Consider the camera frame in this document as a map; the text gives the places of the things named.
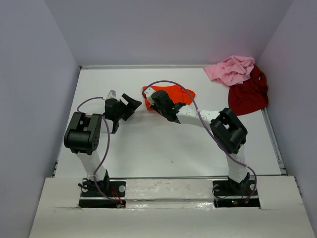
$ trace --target cable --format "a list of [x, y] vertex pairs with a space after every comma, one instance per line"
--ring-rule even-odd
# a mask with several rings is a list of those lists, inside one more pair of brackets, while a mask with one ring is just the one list
[[176, 83], [176, 82], [173, 82], [173, 81], [170, 81], [170, 80], [159, 80], [159, 81], [155, 81], [155, 82], [153, 82], [153, 83], [150, 83], [150, 84], [142, 91], [143, 97], [146, 98], [146, 96], [145, 96], [145, 94], [144, 94], [144, 91], [147, 90], [147, 89], [148, 89], [149, 87], [151, 87], [152, 85], [157, 84], [157, 83], [172, 83], [172, 84], [175, 84], [175, 85], [181, 87], [182, 89], [184, 89], [185, 92], [188, 94], [188, 96], [192, 99], [193, 104], [194, 104], [194, 107], [195, 107], [195, 109], [196, 109], [196, 111], [197, 111], [197, 115], [198, 115], [200, 121], [202, 122], [203, 127], [205, 128], [205, 130], [207, 131], [207, 133], [210, 135], [210, 137], [217, 143], [218, 147], [219, 147], [232, 161], [234, 161], [235, 163], [237, 163], [237, 164], [239, 164], [239, 165], [241, 165], [241, 166], [243, 166], [243, 167], [246, 167], [246, 168], [248, 168], [249, 170], [251, 170], [251, 172], [252, 172], [253, 175], [254, 175], [254, 188], [253, 188], [251, 194], [249, 195], [249, 197], [247, 197], [246, 199], [244, 199], [242, 202], [245, 202], [245, 201], [247, 201], [249, 198], [251, 198], [251, 196], [254, 194], [254, 192], [255, 192], [256, 189], [257, 189], [257, 175], [256, 175], [255, 171], [254, 171], [251, 167], [249, 167], [248, 165], [243, 164], [243, 163], [241, 163], [240, 161], [237, 161], [236, 159], [234, 159], [234, 158], [225, 150], [225, 148], [223, 147], [223, 145], [221, 145], [221, 144], [218, 142], [218, 140], [217, 140], [217, 139], [214, 137], [214, 135], [210, 132], [208, 126], [205, 125], [205, 122], [204, 122], [202, 116], [200, 115], [200, 111], [199, 111], [199, 109], [198, 109], [198, 106], [197, 106], [197, 104], [196, 104], [196, 102], [195, 102], [194, 97], [188, 92], [188, 90], [187, 90], [186, 88], [184, 88], [184, 87], [183, 87], [182, 85], [180, 85], [179, 83]]
[[[84, 102], [82, 102], [81, 104], [79, 104], [79, 106], [77, 107], [77, 112], [83, 113], [83, 112], [81, 112], [79, 109], [80, 109], [80, 107], [81, 107], [82, 105], [84, 105], [86, 102], [88, 102], [88, 101], [90, 101], [90, 100], [93, 100], [93, 99], [102, 99], [102, 98], [103, 98], [103, 97], [94, 97], [94, 98], [89, 98], [89, 99], [85, 100]], [[108, 126], [108, 123], [107, 123], [106, 119], [104, 118], [104, 116], [102, 116], [102, 119], [104, 120], [105, 125], [106, 125], [106, 128], [107, 128], [107, 147], [106, 147], [106, 151], [105, 151], [105, 154], [104, 154], [103, 159], [101, 160], [100, 164], [97, 166], [96, 170], [94, 171], [94, 183], [95, 183], [95, 186], [96, 186], [98, 192], [99, 192], [103, 197], [105, 197], [106, 199], [108, 199], [108, 200], [110, 200], [110, 201], [116, 202], [116, 200], [114, 200], [114, 199], [108, 197], [107, 195], [105, 195], [105, 194], [101, 191], [101, 189], [100, 189], [100, 187], [99, 187], [99, 185], [98, 185], [98, 183], [97, 183], [97, 181], [96, 181], [96, 173], [97, 173], [98, 169], [103, 165], [103, 163], [104, 163], [104, 161], [105, 161], [105, 159], [106, 159], [106, 157], [107, 157], [107, 154], [108, 154], [108, 151], [109, 151], [109, 147], [110, 147], [110, 130], [109, 130], [109, 126]]]
[[243, 196], [244, 196], [244, 192], [242, 193], [242, 196], [241, 196], [241, 198], [238, 200], [238, 202], [240, 202], [240, 201], [243, 199]]
[[121, 198], [119, 197], [119, 195], [118, 195], [118, 193], [117, 193], [117, 191], [115, 190], [114, 187], [112, 188], [112, 190], [114, 191], [115, 195], [119, 198], [119, 201], [120, 201], [121, 205], [123, 205], [123, 202], [122, 202]]
[[[248, 193], [248, 195], [250, 196], [250, 192], [249, 192], [249, 190], [247, 190], [247, 193]], [[250, 201], [250, 198], [249, 198], [249, 200], [248, 200], [248, 202]]]
[[86, 102], [89, 102], [89, 101], [94, 100], [94, 99], [102, 99], [102, 98], [103, 98], [103, 97], [93, 97], [93, 98], [89, 98], [89, 99], [85, 100], [84, 102], [82, 102], [81, 104], [78, 105], [78, 107], [77, 107], [77, 112], [83, 113], [83, 112], [81, 112], [79, 109], [80, 109], [80, 107], [81, 107], [82, 105], [84, 105]]
[[113, 193], [113, 191], [111, 190], [111, 193], [112, 193], [112, 196], [114, 197], [114, 200], [115, 200], [115, 205], [117, 206], [118, 204], [117, 204], [117, 199], [115, 199], [115, 195], [114, 195], [114, 193]]
[[224, 199], [224, 198], [226, 198], [226, 197], [228, 197], [228, 196], [224, 196], [224, 197], [218, 197], [218, 196], [216, 196], [215, 194], [214, 194], [214, 188], [212, 189], [212, 194], [213, 194], [213, 196], [215, 197], [215, 198], [218, 198], [218, 199]]

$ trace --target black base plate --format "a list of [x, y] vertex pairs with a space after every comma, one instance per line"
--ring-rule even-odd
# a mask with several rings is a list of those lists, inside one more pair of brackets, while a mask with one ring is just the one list
[[231, 199], [215, 199], [213, 202], [214, 207], [260, 207], [260, 201], [258, 198], [252, 198], [248, 203], [239, 203]]
[[[119, 197], [124, 197], [125, 196], [125, 191], [124, 192], [120, 192], [119, 191], [119, 187], [120, 186], [125, 186], [126, 182], [125, 181], [111, 181], [110, 180], [110, 187], [109, 190], [107, 192], [104, 192], [105, 195], [107, 195], [108, 197], [113, 197], [112, 194], [112, 188], [115, 189], [115, 191], [118, 193]], [[81, 190], [81, 197], [102, 197], [99, 193], [98, 190], [88, 190], [87, 192], [83, 192], [83, 189]]]
[[[232, 190], [229, 188], [229, 182], [228, 180], [214, 180], [212, 181], [213, 184], [213, 194], [217, 197], [222, 197], [222, 196], [242, 196], [242, 194], [247, 195], [245, 191], [240, 191], [237, 193], [233, 193]], [[248, 189], [249, 192], [252, 191], [252, 189], [250, 188], [250, 186], [254, 184], [254, 180], [249, 180], [247, 182], [247, 186], [246, 188]], [[256, 190], [253, 194], [253, 196], [257, 196], [258, 195], [258, 191]]]
[[122, 200], [122, 204], [110, 200], [80, 200], [78, 206], [81, 208], [125, 208], [125, 200]]

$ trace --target red cloth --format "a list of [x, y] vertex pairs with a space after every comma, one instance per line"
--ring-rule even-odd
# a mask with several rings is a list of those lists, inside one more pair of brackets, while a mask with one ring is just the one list
[[255, 65], [250, 79], [230, 87], [228, 102], [234, 113], [244, 115], [268, 105], [267, 84], [264, 73]]
[[[187, 105], [192, 103], [192, 99], [189, 97], [189, 95], [185, 92], [184, 89], [179, 87], [178, 85], [172, 85], [172, 86], [165, 86], [165, 87], [160, 87], [160, 86], [151, 86], [155, 91], [158, 90], [163, 90], [165, 91], [168, 95], [169, 98], [173, 101], [173, 103], [186, 103]], [[193, 98], [196, 96], [196, 94], [187, 89], [189, 93], [193, 96]], [[145, 99], [145, 106], [147, 107], [148, 110], [153, 110], [150, 108], [150, 102]]]

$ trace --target white platform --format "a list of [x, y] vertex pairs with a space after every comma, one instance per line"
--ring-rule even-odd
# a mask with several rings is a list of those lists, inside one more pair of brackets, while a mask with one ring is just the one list
[[[128, 179], [126, 209], [82, 209], [81, 180], [46, 179], [30, 238], [314, 237], [293, 177], [259, 177], [261, 209], [214, 208], [210, 179]], [[153, 201], [133, 201], [144, 198]]]
[[[210, 82], [202, 68], [175, 69], [97, 69], [81, 70], [69, 120], [84, 100], [106, 96], [113, 89], [117, 96], [126, 93], [140, 100], [142, 86], [157, 80], [172, 80], [196, 93], [200, 109], [221, 111], [228, 107], [229, 88]], [[93, 100], [81, 108], [87, 113], [103, 113], [104, 101]], [[280, 169], [261, 111], [240, 116], [248, 130], [246, 163], [258, 175], [280, 175]], [[168, 122], [144, 103], [128, 121], [120, 121], [111, 135], [110, 150], [104, 166], [111, 178], [226, 176], [225, 154], [203, 128]], [[106, 134], [98, 147], [104, 154]], [[85, 177], [77, 157], [62, 146], [57, 178]]]

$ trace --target white wall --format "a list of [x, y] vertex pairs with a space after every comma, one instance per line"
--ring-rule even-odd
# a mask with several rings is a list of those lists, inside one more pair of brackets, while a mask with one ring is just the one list
[[258, 59], [292, 0], [46, 0], [80, 65]]
[[0, 237], [29, 236], [78, 65], [43, 0], [0, 5]]
[[287, 171], [317, 234], [317, 1], [294, 0], [265, 49], [268, 113]]

